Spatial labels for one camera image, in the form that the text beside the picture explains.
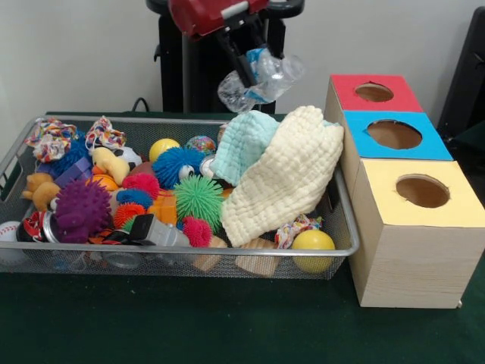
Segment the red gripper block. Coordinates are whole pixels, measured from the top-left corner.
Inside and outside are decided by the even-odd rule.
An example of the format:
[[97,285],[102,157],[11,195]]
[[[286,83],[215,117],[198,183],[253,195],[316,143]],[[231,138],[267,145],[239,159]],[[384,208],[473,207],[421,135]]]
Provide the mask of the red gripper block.
[[[167,6],[180,32],[192,39],[216,33],[216,38],[245,88],[256,79],[246,56],[253,49],[267,49],[284,58],[285,23],[265,10],[269,1],[173,0]],[[248,24],[249,30],[239,30]]]

